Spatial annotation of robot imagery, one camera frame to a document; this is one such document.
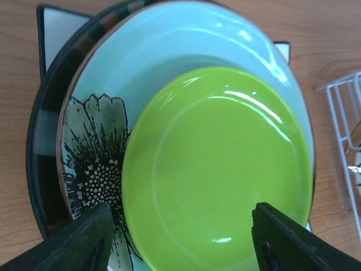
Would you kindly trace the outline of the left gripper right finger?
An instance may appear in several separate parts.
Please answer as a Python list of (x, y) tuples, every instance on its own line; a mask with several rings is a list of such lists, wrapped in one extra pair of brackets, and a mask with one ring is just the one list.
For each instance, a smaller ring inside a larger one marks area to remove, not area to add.
[(260, 270), (360, 270), (360, 261), (324, 242), (272, 205), (252, 211)]

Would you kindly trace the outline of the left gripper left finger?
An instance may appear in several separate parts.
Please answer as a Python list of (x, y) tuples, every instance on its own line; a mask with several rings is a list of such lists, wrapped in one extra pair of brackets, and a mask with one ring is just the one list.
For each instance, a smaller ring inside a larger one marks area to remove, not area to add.
[(98, 204), (1, 270), (107, 270), (112, 240), (110, 206)]

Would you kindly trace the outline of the lime green plate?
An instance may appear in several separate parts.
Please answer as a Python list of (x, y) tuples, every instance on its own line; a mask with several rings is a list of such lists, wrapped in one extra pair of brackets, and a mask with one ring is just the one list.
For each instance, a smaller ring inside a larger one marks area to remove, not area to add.
[(126, 222), (150, 270), (258, 270), (253, 210), (270, 203), (305, 226), (312, 174), (309, 135), (276, 90), (200, 68), (160, 90), (131, 132)]

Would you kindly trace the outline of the white wire dish rack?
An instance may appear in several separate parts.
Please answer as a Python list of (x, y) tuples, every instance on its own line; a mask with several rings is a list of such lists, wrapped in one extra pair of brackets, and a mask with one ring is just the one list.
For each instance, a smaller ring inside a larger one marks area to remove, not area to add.
[(360, 70), (315, 89), (323, 91), (331, 112), (342, 172), (360, 235)]

